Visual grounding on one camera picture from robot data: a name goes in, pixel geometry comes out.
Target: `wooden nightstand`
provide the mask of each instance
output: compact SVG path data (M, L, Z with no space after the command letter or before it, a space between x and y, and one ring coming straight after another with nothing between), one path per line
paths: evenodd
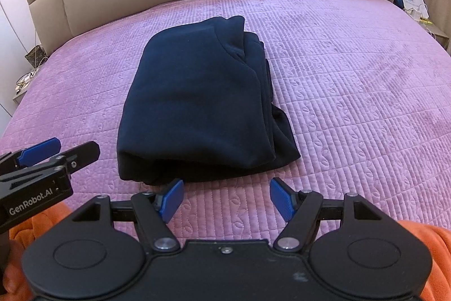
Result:
M447 34L441 31L436 25L433 23L423 23L419 22L420 26L423 27L431 36L437 40L437 42L445 49L448 50L450 44L450 38Z

